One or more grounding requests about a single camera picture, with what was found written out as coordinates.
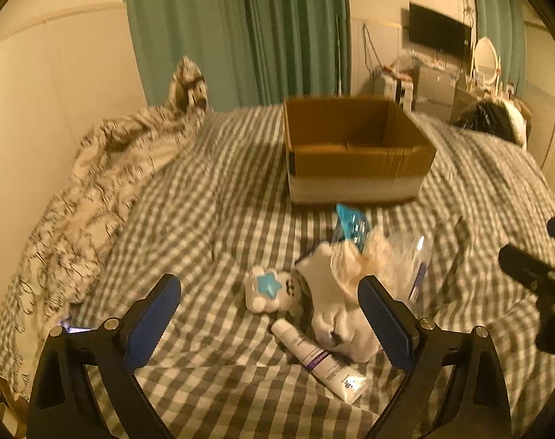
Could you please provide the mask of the clear plastic bag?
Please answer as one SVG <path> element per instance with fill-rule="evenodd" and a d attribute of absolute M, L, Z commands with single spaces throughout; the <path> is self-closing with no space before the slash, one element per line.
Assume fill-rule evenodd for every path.
<path fill-rule="evenodd" d="M 410 232 L 386 235 L 381 227 L 347 236 L 337 228 L 331 247 L 333 277 L 349 298 L 358 299 L 359 282 L 367 275 L 376 277 L 391 297 L 408 306 L 419 298 L 431 258 L 429 236 Z"/>

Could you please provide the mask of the white purple cream tube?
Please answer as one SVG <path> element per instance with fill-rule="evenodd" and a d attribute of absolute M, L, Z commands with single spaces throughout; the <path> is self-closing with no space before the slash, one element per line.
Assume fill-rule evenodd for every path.
<path fill-rule="evenodd" d="M 287 320 L 277 319 L 271 331 L 308 373 L 344 403 L 353 404 L 370 385 L 365 376 L 337 360 L 331 352 L 312 342 Z"/>

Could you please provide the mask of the blue blister pack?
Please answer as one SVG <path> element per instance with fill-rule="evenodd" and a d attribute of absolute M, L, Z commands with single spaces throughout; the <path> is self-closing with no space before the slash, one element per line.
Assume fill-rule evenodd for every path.
<path fill-rule="evenodd" d="M 365 241 L 372 230 L 369 220 L 362 211 L 341 203 L 336 205 L 336 213 L 337 224 L 332 242 L 351 241 L 362 253 L 365 248 Z"/>

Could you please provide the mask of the white sock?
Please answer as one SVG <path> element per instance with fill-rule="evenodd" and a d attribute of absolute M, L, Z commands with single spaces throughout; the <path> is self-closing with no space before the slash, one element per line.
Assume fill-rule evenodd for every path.
<path fill-rule="evenodd" d="M 379 351 L 379 340 L 358 305 L 357 295 L 348 295 L 335 280 L 332 259 L 332 245 L 322 242 L 295 263 L 311 294 L 314 336 L 323 349 L 364 364 Z"/>

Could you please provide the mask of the white star plush toy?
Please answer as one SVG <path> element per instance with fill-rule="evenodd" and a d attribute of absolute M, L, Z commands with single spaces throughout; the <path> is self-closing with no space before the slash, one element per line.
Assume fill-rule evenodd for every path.
<path fill-rule="evenodd" d="M 255 314 L 289 312 L 300 315 L 303 290 L 288 271 L 252 267 L 245 279 L 245 306 Z"/>

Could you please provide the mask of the black white plush pillow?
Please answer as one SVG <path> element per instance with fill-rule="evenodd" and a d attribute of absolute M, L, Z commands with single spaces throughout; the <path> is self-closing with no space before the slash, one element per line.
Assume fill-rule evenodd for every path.
<path fill-rule="evenodd" d="M 453 125 L 486 133 L 527 149 L 529 126 L 521 112 L 502 98 L 485 98 L 467 106 Z"/>

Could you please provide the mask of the white oval mirror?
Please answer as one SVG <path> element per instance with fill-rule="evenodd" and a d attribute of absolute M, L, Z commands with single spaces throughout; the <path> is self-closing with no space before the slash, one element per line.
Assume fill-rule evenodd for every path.
<path fill-rule="evenodd" d="M 482 75 L 486 84 L 494 84 L 499 75 L 499 56 L 488 37 L 479 38 L 473 53 L 475 74 Z"/>

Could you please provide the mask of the grey mini fridge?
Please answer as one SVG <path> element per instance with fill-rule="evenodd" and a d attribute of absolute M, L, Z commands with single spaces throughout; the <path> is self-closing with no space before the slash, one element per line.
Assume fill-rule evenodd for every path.
<path fill-rule="evenodd" d="M 414 108 L 423 110 L 424 106 L 434 105 L 451 108 L 454 103 L 458 74 L 446 70 L 420 65 L 415 70 Z"/>

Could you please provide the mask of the white suitcase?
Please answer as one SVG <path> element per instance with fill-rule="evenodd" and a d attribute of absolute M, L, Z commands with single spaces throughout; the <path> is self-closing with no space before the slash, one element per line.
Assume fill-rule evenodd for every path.
<path fill-rule="evenodd" d="M 392 100 L 404 112 L 412 111 L 414 84 L 409 76 L 384 72 L 380 76 L 379 82 L 383 97 Z"/>

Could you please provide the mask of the green curtain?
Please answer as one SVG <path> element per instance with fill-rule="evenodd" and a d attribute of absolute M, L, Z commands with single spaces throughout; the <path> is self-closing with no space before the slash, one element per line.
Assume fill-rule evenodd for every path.
<path fill-rule="evenodd" d="M 477 36 L 492 41 L 502 64 L 500 80 L 520 96 L 525 84 L 525 28 L 518 0 L 476 0 Z"/>
<path fill-rule="evenodd" d="M 124 0 L 146 100 L 167 96 L 176 64 L 202 70 L 217 110 L 288 96 L 347 95 L 349 0 Z"/>

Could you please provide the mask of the brown cardboard box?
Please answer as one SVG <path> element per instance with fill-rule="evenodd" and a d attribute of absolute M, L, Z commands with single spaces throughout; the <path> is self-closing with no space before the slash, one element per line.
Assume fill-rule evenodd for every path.
<path fill-rule="evenodd" d="M 392 100 L 299 97 L 283 102 L 290 199 L 396 204 L 418 196 L 436 148 Z"/>

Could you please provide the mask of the grey checkered bed sheet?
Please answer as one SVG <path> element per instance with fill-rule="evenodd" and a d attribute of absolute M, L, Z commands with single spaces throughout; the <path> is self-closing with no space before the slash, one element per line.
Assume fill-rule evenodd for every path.
<path fill-rule="evenodd" d="M 444 329 L 485 325 L 524 433 L 555 388 L 555 356 L 534 343 L 533 296 L 499 268 L 517 245 L 555 267 L 546 231 L 555 195 L 527 152 L 426 116 L 437 148 L 416 200 L 369 207 L 367 251 L 386 259 L 422 242 L 430 253 L 415 302 Z M 402 375 L 386 354 L 360 367 L 370 387 L 344 403 L 271 334 L 274 316 L 245 305 L 255 267 L 291 274 L 303 288 L 288 320 L 310 333 L 320 298 L 335 337 L 337 277 L 351 252 L 335 247 L 331 207 L 298 206 L 287 189 L 277 106 L 205 114 L 147 108 L 108 120 L 81 142 L 68 185 L 31 233 L 0 312 L 0 373 L 28 397 L 45 336 L 62 323 L 95 327 L 123 314 L 162 274 L 182 302 L 138 380 L 179 438 L 359 438 Z"/>

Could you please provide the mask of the black white patterned blanket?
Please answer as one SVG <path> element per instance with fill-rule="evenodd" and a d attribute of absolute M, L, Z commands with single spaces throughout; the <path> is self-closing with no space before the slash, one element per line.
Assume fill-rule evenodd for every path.
<path fill-rule="evenodd" d="M 142 189 L 188 150 L 209 110 L 197 64 L 183 57 L 166 101 L 107 119 L 79 145 L 69 179 L 29 235 L 0 308 L 0 376 L 28 399 L 49 331 L 100 281 Z"/>

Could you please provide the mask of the black wall television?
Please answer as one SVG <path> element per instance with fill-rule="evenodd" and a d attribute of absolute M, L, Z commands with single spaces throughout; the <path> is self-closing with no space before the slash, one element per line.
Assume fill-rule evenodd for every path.
<path fill-rule="evenodd" d="M 442 13 L 409 3 L 410 43 L 427 46 L 450 57 L 465 60 L 470 55 L 472 28 Z"/>

